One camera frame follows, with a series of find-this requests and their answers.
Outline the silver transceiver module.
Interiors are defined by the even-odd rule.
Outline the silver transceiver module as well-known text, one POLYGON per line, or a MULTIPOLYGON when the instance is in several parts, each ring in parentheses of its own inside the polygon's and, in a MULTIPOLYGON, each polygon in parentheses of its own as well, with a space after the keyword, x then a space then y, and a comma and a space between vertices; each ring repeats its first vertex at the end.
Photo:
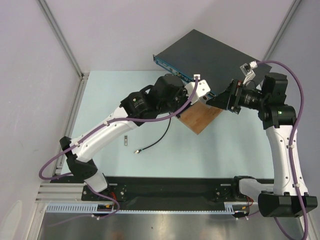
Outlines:
POLYGON ((124 146, 128 146, 128 136, 124 136, 124 146))

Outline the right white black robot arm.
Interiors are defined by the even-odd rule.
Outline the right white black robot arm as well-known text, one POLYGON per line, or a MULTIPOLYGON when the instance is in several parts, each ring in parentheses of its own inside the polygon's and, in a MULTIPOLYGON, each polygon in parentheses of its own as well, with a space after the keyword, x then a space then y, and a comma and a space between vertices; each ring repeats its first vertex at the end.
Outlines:
POLYGON ((258 203, 263 217, 301 217, 318 206, 316 196, 305 185, 297 148, 296 111, 285 104, 287 76, 268 73, 262 88, 250 89, 241 81, 232 80, 224 92, 206 104, 239 114, 241 108, 258 111, 267 135, 273 162, 274 183, 268 188, 250 176, 237 176, 230 195, 236 201, 250 197, 258 203))

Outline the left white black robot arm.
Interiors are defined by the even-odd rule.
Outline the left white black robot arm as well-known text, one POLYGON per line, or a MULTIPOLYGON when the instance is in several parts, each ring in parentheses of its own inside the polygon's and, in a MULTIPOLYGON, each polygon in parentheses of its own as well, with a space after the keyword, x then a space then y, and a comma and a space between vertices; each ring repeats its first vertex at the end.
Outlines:
POLYGON ((194 87, 184 85, 172 74, 160 76, 155 84, 130 93, 106 119, 84 135, 60 139, 70 172, 90 186, 97 199, 107 199, 110 187, 93 156, 117 137, 144 123, 154 122, 159 115, 172 117, 181 112, 194 95, 194 87))

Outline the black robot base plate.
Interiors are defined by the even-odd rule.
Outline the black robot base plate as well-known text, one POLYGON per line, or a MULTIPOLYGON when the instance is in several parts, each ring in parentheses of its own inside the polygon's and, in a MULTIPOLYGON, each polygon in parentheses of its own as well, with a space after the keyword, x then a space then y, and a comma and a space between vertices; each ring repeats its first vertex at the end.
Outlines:
POLYGON ((251 207, 232 178, 107 177, 103 195, 114 197, 122 211, 221 211, 227 202, 251 207))

